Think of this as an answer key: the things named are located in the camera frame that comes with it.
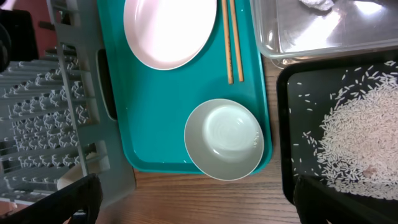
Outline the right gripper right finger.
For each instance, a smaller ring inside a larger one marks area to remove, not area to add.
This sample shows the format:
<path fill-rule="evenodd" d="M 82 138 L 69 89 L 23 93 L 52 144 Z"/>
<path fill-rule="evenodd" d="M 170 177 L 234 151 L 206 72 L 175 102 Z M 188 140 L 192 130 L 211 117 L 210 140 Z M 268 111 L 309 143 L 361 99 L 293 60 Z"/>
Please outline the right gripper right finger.
<path fill-rule="evenodd" d="M 337 192 L 317 179 L 300 175 L 294 205 L 302 223 L 397 222 L 397 202 Z"/>

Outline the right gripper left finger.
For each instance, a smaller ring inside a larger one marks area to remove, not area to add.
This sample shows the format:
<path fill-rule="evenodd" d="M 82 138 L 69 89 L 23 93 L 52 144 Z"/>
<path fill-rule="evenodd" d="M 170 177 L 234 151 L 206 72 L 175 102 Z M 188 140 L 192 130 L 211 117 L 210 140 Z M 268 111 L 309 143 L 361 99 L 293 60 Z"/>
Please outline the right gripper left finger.
<path fill-rule="evenodd" d="M 89 174 L 12 215 L 1 223 L 96 223 L 103 191 L 100 178 Z"/>

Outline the white rice pile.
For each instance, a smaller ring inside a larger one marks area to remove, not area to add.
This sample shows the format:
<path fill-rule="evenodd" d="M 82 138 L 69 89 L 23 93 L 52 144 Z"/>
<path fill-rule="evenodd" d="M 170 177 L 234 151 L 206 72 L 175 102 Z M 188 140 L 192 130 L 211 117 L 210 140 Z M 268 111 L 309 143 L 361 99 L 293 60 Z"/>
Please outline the white rice pile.
<path fill-rule="evenodd" d="M 293 72 L 281 120 L 286 177 L 397 199 L 397 62 Z"/>

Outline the grey bowl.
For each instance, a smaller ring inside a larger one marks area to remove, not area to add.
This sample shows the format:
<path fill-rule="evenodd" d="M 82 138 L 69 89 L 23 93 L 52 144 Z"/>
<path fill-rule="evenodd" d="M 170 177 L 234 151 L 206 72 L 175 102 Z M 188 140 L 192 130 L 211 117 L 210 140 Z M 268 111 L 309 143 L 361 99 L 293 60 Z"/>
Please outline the grey bowl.
<path fill-rule="evenodd" d="M 243 105 L 223 98 L 198 105 L 184 129 L 185 149 L 205 175 L 234 181 L 260 164 L 265 141 L 255 116 Z"/>

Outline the white napkin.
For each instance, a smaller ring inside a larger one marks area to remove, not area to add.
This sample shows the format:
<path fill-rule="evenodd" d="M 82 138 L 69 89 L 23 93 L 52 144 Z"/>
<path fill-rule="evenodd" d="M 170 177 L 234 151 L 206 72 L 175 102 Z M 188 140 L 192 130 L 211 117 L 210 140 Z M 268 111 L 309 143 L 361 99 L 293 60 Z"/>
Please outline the white napkin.
<path fill-rule="evenodd" d="M 309 8 L 317 9 L 319 11 L 328 11 L 335 3 L 332 0 L 300 0 Z"/>

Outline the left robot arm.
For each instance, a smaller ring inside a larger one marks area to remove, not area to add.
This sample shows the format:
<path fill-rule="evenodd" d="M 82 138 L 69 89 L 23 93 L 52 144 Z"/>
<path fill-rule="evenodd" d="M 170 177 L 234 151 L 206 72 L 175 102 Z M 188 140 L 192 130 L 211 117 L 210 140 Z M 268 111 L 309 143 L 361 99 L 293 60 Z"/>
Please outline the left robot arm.
<path fill-rule="evenodd" d="M 1 72 L 12 61 L 38 59 L 39 53 L 31 14 L 1 9 Z"/>

